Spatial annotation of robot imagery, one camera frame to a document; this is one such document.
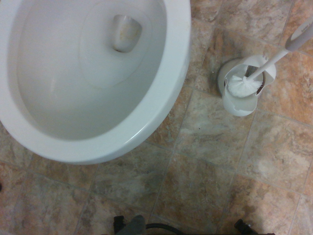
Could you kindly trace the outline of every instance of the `beige marble tile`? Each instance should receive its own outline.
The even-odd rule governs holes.
[[[152,224],[152,223],[167,224],[167,225],[170,225],[170,226],[182,231],[185,234],[203,234],[203,232],[201,232],[199,230],[189,228],[189,227],[187,227],[185,225],[181,225],[179,223],[174,223],[172,221],[169,221],[169,220],[164,219],[164,218],[160,218],[160,217],[155,216],[155,215],[150,216],[149,224]],[[170,231],[165,230],[165,229],[153,228],[153,229],[148,229],[147,234],[148,235],[171,235],[171,234],[174,235],[175,233],[170,232]]]
[[[222,99],[194,91],[176,149],[192,157],[236,169],[253,115],[233,116],[224,109]]]
[[[71,165],[34,154],[29,168],[39,174],[80,188],[89,189],[98,165]]]
[[[122,157],[99,166],[91,190],[150,212],[172,152],[142,143]]]
[[[312,156],[312,128],[257,112],[238,171],[301,192]]]
[[[218,233],[238,233],[234,223],[242,219],[259,234],[287,235],[299,197],[293,192],[237,175]]]
[[[105,199],[99,195],[90,195],[78,223],[77,235],[114,234],[113,222],[115,216],[123,215],[125,223],[129,223],[136,215],[142,215],[145,221],[149,220],[149,214],[126,207]]]
[[[195,87],[211,94],[220,95],[217,76],[223,64],[236,58],[257,54],[270,57],[276,51],[277,48],[272,45],[228,30],[215,28]]]
[[[227,0],[219,25],[250,37],[278,44],[292,0]]]
[[[295,0],[291,9],[283,37],[280,45],[285,46],[286,40],[295,30],[312,16],[313,1],[312,0]],[[300,51],[313,55],[313,39],[308,40],[300,49]]]
[[[71,235],[88,193],[28,173],[17,201],[10,233]]]
[[[311,166],[310,172],[308,174],[307,181],[304,186],[303,193],[310,197],[313,197],[313,167]]]
[[[290,235],[313,234],[313,199],[302,196]]]
[[[259,108],[313,125],[313,58],[299,52],[276,63],[275,81],[264,89]]]
[[[175,154],[154,214],[213,233],[220,222],[233,173]]]
[[[183,86],[179,96],[162,124],[150,135],[147,141],[173,148],[184,118],[192,88]]]
[[[214,24],[222,2],[222,0],[190,0],[191,17]]]
[[[213,27],[207,23],[192,20],[191,27],[191,55],[185,78],[185,85],[193,87],[204,59]]]
[[[7,231],[26,171],[0,162],[0,229]]]
[[[0,122],[0,160],[27,168],[33,153],[19,144]]]

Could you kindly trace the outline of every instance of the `white bristles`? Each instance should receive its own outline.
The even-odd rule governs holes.
[[[229,80],[227,86],[229,92],[239,98],[247,97],[255,92],[261,87],[262,82],[254,81],[254,80],[247,80],[246,77],[238,77],[232,76]]]

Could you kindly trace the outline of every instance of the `black cable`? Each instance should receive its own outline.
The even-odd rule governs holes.
[[[153,224],[146,224],[146,229],[153,229],[153,228],[159,228],[159,229],[166,229],[168,231],[171,231],[177,235],[185,235],[182,231],[167,225],[167,224],[159,224],[159,223],[153,223]]]

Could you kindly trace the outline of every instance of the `white toilet bowl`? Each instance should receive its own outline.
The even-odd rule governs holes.
[[[189,64],[189,0],[2,0],[0,22],[0,120],[56,161],[105,162],[138,146]]]

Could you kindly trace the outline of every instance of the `toilet brush holder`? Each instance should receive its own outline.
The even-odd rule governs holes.
[[[266,61],[265,56],[252,55],[243,59],[231,60],[221,67],[218,75],[218,87],[222,95],[223,106],[232,115],[247,116],[256,109],[258,97],[263,89],[275,80],[276,67],[272,65],[256,77],[255,80],[262,81],[262,86],[257,92],[244,98],[235,97],[229,92],[227,88],[228,81],[234,75],[243,77],[248,66],[261,67]]]

